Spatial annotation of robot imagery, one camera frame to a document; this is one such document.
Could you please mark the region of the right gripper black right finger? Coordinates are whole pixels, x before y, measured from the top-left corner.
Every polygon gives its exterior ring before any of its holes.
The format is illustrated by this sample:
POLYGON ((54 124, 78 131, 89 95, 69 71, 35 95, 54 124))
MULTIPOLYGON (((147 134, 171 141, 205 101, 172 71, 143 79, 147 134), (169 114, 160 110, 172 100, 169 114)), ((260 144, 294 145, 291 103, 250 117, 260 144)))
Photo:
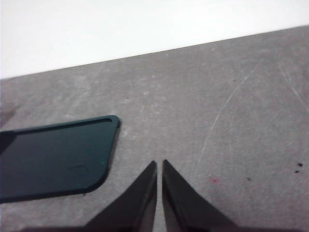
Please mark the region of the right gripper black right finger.
POLYGON ((168 160, 162 164, 162 201, 169 232, 227 232, 236 227, 201 197, 168 160))

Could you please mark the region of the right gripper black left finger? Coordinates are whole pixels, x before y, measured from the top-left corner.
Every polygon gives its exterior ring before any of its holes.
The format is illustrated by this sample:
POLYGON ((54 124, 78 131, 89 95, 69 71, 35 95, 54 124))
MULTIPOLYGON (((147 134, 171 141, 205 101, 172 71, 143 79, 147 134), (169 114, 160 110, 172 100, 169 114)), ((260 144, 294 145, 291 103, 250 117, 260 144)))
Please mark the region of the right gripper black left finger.
POLYGON ((133 183, 86 225, 87 232, 151 232, 157 200, 157 163, 151 161, 133 183))

